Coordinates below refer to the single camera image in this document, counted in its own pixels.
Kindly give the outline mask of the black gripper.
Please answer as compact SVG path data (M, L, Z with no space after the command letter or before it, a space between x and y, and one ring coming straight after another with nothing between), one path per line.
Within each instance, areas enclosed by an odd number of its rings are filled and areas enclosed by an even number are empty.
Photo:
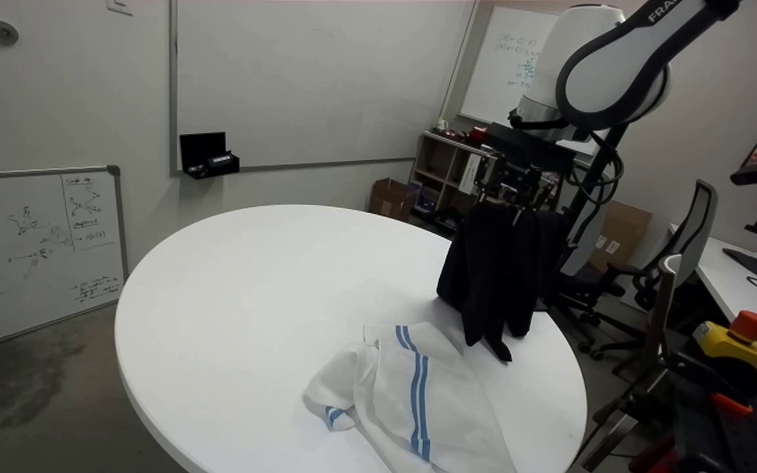
M574 149L500 123L486 126L483 145L491 149L495 166L483 182L482 203L545 211L557 206L562 180L576 164Z

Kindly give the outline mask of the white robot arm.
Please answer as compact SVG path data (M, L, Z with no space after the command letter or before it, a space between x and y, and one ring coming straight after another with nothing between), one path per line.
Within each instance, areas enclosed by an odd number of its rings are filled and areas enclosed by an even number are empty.
M653 114L668 94L670 63L742 0L646 0L632 17L612 5L574 5L557 17L537 70L507 123L483 143L561 176L576 168L568 135L591 143L600 168L620 164L614 132Z

